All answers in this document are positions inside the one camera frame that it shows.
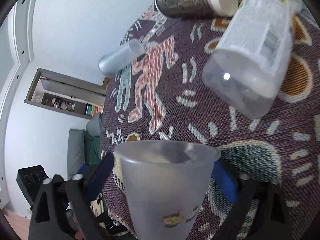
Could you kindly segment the frosted cup with cartoon print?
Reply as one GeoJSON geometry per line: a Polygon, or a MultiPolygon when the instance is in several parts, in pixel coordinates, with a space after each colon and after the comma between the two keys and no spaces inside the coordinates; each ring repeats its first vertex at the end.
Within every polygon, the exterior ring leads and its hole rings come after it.
{"type": "Polygon", "coordinates": [[[220,151],[191,142],[142,140],[116,146],[114,155],[137,238],[187,239],[220,151]]]}

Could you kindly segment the clear cup with barcode label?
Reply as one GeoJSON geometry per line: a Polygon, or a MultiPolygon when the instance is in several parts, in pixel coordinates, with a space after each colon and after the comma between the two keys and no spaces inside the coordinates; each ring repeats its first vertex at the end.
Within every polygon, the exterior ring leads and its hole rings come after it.
{"type": "Polygon", "coordinates": [[[248,118],[262,118],[284,81],[293,38],[288,0],[242,0],[203,68],[203,83],[248,118]]]}

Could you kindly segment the frosted clear plastic cup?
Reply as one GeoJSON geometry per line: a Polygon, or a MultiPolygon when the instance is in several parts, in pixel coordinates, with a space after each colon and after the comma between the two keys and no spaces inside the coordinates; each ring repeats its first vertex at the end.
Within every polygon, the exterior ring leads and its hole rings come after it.
{"type": "Polygon", "coordinates": [[[98,63],[99,70],[104,76],[115,76],[128,64],[136,62],[144,53],[145,49],[140,41],[129,40],[115,51],[102,56],[98,63]]]}

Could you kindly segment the dark patterned cup white rim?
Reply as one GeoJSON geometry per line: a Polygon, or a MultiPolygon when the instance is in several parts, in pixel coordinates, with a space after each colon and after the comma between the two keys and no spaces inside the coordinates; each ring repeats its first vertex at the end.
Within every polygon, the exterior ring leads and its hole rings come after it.
{"type": "Polygon", "coordinates": [[[155,7],[169,18],[232,17],[238,0],[155,0],[155,7]]]}

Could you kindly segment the grey sofa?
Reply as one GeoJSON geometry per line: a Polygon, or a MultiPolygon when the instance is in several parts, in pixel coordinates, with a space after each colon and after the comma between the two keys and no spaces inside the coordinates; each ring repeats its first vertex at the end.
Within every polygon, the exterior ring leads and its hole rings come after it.
{"type": "Polygon", "coordinates": [[[85,129],[69,130],[67,149],[68,179],[77,173],[83,164],[100,162],[100,136],[102,114],[96,114],[85,129]]]}

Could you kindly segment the purple patterned woven tablecloth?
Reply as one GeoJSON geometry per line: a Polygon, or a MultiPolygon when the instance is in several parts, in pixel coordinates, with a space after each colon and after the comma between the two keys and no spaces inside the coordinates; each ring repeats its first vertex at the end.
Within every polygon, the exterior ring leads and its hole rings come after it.
{"type": "MultiPolygon", "coordinates": [[[[203,83],[202,72],[232,17],[169,18],[152,5],[123,43],[137,39],[145,54],[111,78],[101,122],[100,152],[142,140],[212,146],[237,174],[277,179],[291,223],[291,239],[319,239],[319,0],[288,0],[294,38],[284,81],[271,109],[250,119],[203,83]]],[[[135,233],[120,159],[103,187],[107,214],[135,233]]],[[[214,239],[230,213],[211,175],[187,239],[214,239]]],[[[254,200],[236,239],[245,239],[254,200]]]]}

